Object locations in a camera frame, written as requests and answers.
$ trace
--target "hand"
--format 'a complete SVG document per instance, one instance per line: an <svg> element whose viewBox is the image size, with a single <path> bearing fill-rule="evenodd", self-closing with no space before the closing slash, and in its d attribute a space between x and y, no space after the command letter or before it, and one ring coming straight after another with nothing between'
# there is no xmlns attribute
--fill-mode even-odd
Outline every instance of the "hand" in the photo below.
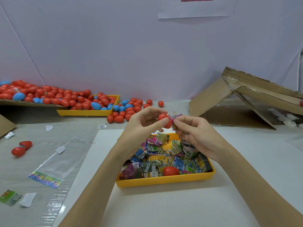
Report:
<svg viewBox="0 0 303 227"><path fill-rule="evenodd" d="M173 120L176 133L195 148L220 164L227 149L233 148L204 118L180 116Z"/></svg>
<svg viewBox="0 0 303 227"><path fill-rule="evenodd" d="M169 122L169 119L164 118L158 121L161 113L167 114L168 112L160 108L147 107L131 116L117 141L119 150L121 150L118 154L123 161L132 157L151 133L157 130L163 132L162 128Z"/></svg>

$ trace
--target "yellow plastic basket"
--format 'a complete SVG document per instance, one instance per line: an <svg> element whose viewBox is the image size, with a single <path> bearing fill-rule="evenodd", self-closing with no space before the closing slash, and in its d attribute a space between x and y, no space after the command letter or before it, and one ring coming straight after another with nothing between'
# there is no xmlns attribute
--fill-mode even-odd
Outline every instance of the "yellow plastic basket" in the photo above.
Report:
<svg viewBox="0 0 303 227"><path fill-rule="evenodd" d="M108 95L116 98L114 105L119 103L119 96ZM59 107L57 112L61 116L108 116L111 115L113 109L111 110L69 110L66 107Z"/></svg>
<svg viewBox="0 0 303 227"><path fill-rule="evenodd" d="M179 140L179 136L176 133L169 133L169 139ZM199 173L199 174L183 174L183 175L174 175L174 176L163 176L163 177L154 177L154 178L140 178L140 179L128 179L128 180L119 180L118 175L116 179L116 184L118 187L133 187L133 186L147 186L147 185L156 185L156 184L165 184L165 183L178 183L178 182L189 182L189 181L200 181L211 179L215 174L216 170L214 169L212 163L209 161L213 172L209 173Z"/></svg>

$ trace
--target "forearm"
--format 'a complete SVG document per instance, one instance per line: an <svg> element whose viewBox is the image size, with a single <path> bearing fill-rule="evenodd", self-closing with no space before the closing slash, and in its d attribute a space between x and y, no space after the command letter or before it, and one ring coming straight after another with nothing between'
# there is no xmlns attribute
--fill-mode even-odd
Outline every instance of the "forearm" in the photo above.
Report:
<svg viewBox="0 0 303 227"><path fill-rule="evenodd" d="M261 227L300 226L303 215L284 200L234 148L220 163Z"/></svg>
<svg viewBox="0 0 303 227"><path fill-rule="evenodd" d="M115 145L109 152L59 227L94 227L100 225L116 178L123 164L115 155L115 149L117 148L119 147Z"/></svg>

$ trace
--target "bundle of wrappers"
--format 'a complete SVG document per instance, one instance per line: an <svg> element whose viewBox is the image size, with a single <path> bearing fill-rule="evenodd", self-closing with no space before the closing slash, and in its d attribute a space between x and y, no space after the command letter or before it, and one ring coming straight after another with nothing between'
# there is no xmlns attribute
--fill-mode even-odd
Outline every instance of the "bundle of wrappers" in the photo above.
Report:
<svg viewBox="0 0 303 227"><path fill-rule="evenodd" d="M122 166L120 180L162 177L166 166L177 168L182 174L212 172L207 157L183 140L157 132L142 143L138 151Z"/></svg>

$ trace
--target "person's right hand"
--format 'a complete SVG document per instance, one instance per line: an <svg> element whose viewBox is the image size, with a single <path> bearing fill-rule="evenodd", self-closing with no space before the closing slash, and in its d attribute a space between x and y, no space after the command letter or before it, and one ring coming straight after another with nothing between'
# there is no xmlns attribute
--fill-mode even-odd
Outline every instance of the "person's right hand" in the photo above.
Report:
<svg viewBox="0 0 303 227"><path fill-rule="evenodd" d="M181 140L194 145L198 151L219 164L227 150L233 149L204 118L180 116L173 122L178 127L176 133Z"/></svg>

